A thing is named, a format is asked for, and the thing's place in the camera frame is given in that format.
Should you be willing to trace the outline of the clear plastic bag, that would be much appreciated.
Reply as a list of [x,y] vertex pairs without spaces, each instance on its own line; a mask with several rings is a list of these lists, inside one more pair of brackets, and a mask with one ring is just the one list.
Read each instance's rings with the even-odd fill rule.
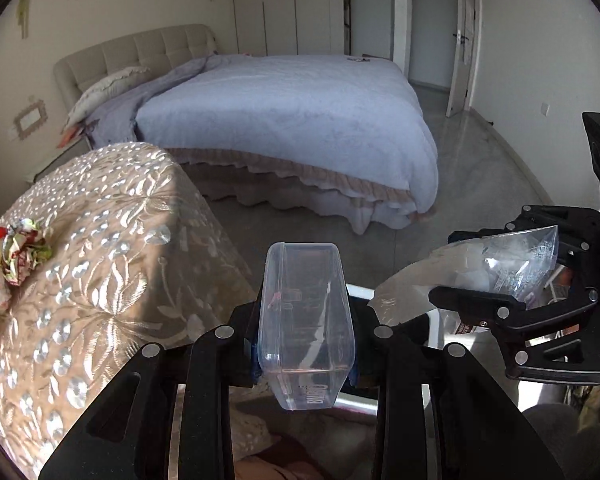
[[434,308],[428,294],[438,286],[494,292],[531,306],[553,273],[558,227],[461,240],[406,266],[374,291],[370,306],[389,326]]

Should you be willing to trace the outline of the clear plastic container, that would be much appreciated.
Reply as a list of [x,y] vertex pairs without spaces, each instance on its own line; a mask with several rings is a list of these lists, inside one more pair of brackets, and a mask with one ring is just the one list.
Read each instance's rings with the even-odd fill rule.
[[338,247],[279,242],[263,275],[258,361],[281,408],[332,408],[356,343]]

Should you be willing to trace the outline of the red snack wrapper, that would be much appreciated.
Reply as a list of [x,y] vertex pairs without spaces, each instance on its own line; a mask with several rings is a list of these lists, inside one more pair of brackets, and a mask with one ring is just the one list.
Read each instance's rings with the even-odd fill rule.
[[0,226],[0,275],[10,286],[20,286],[52,255],[52,248],[34,220],[23,218]]

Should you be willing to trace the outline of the white trash bin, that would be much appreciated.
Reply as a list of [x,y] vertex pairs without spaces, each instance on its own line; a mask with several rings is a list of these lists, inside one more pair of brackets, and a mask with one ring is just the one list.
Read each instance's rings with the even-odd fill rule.
[[501,352],[491,333],[483,330],[463,335],[450,335],[444,331],[443,318],[444,314],[436,309],[413,318],[410,324],[410,327],[415,330],[413,341],[433,349],[442,349],[450,342],[462,344],[496,380],[509,399],[517,403],[518,382],[506,377]]

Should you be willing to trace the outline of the white bedroom door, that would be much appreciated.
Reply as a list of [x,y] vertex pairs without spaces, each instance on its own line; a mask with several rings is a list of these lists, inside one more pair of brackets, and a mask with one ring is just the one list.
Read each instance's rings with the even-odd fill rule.
[[478,66],[481,0],[457,0],[454,63],[446,116],[469,110]]

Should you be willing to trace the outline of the embroidered beige tablecloth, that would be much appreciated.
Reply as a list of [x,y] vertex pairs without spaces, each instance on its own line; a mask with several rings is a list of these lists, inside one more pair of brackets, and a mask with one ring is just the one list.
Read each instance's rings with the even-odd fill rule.
[[70,160],[2,222],[21,219],[52,254],[0,312],[0,447],[34,479],[143,344],[190,344],[256,294],[183,168],[146,143]]

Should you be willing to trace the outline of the bed with lavender duvet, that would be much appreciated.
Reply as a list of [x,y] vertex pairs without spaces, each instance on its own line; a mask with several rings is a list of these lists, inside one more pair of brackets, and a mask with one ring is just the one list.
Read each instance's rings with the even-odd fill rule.
[[147,142],[193,167],[212,198],[304,207],[400,230],[434,208],[438,150],[393,62],[345,55],[209,55],[96,107],[95,148]]

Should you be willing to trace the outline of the grey bedside table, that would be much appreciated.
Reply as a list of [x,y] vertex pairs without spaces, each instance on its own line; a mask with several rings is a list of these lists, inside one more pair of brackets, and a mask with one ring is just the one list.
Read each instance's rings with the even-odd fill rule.
[[65,165],[69,160],[86,154],[91,149],[91,144],[88,142],[85,136],[80,136],[72,140],[64,148],[55,148],[53,153],[46,156],[42,162],[31,169],[24,177],[24,182],[27,185],[34,185],[38,180],[41,180],[46,176],[55,171],[62,165]]

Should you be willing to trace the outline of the orange item on nightstand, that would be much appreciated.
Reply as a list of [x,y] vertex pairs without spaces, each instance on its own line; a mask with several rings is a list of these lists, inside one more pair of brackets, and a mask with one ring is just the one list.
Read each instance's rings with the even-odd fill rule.
[[62,132],[60,142],[58,143],[58,148],[66,148],[74,141],[78,140],[80,136],[84,133],[84,123],[78,122],[75,125],[65,128]]

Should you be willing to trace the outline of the ruffled beige pillow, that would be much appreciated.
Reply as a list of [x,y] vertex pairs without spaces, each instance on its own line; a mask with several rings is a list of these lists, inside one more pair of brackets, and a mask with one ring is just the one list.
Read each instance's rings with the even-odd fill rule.
[[64,130],[83,122],[97,107],[121,96],[152,78],[151,69],[144,66],[130,66],[108,75],[87,88],[69,110]]

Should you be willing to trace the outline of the beige tufted headboard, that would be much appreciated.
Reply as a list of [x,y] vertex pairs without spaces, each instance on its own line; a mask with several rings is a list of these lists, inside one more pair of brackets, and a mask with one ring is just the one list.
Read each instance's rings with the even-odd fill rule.
[[69,54],[54,66],[54,77],[67,110],[97,81],[131,66],[144,66],[161,77],[193,58],[218,52],[204,24],[176,25],[137,32]]

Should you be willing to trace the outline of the white wardrobe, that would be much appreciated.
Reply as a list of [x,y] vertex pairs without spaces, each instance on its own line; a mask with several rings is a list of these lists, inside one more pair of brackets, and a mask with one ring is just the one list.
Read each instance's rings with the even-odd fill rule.
[[233,0],[237,49],[251,55],[343,54],[343,0]]

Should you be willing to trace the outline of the framed wall switch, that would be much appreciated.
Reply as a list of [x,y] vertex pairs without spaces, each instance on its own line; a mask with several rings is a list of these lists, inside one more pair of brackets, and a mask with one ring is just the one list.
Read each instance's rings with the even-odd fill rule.
[[24,140],[47,122],[46,107],[43,100],[30,103],[14,119],[14,126],[19,140]]

